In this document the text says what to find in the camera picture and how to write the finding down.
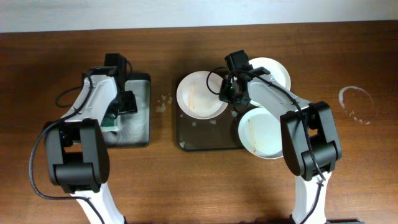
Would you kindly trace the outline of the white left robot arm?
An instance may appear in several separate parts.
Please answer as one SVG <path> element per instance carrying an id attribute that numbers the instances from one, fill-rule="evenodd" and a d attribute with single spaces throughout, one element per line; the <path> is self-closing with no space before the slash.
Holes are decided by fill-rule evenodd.
<path id="1" fill-rule="evenodd" d="M 109 154 L 101 132 L 107 116 L 137 112 L 136 99 L 124 85 L 131 64 L 121 54 L 106 54 L 102 67 L 82 75 L 82 88 L 70 110 L 47 123 L 42 134 L 51 183 L 77 200 L 91 223 L 125 223 L 107 181 Z"/>

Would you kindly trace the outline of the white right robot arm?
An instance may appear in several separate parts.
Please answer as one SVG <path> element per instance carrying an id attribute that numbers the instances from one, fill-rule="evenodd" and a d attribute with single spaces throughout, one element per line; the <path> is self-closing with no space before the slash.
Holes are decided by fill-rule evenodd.
<path id="1" fill-rule="evenodd" d="M 330 106 L 312 103 L 290 92 L 271 72 L 254 68 L 243 50 L 224 58 L 228 76 L 218 98 L 235 106 L 255 101 L 280 123 L 282 154 L 295 175 L 294 223 L 326 223 L 326 187 L 342 157 Z"/>

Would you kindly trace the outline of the pink plastic plate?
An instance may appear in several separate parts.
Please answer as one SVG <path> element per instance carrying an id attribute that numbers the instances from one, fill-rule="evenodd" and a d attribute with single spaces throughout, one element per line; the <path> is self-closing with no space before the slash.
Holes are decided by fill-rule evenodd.
<path id="1" fill-rule="evenodd" d="M 221 87 L 223 79 L 209 71 L 193 72 L 182 79 L 177 86 L 176 99 L 180 109 L 195 119 L 211 119 L 220 115 L 228 106 L 213 94 Z"/>

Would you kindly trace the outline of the yellow green sponge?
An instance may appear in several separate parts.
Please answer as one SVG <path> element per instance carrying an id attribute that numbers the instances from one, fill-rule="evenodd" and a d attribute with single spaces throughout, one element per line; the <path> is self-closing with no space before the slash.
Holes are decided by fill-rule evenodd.
<path id="1" fill-rule="evenodd" d="M 118 132 L 119 131 L 120 117 L 115 119 L 104 118 L 101 123 L 102 132 Z"/>

